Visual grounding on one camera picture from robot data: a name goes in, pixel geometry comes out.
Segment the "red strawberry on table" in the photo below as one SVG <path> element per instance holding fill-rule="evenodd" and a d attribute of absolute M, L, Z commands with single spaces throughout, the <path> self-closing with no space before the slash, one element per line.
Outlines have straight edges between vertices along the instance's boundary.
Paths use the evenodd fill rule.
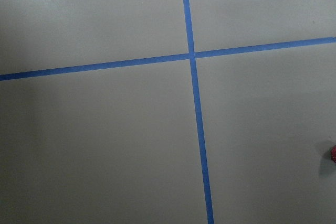
<path fill-rule="evenodd" d="M 336 163 L 336 146 L 333 146 L 331 149 L 330 149 L 330 159 Z"/>

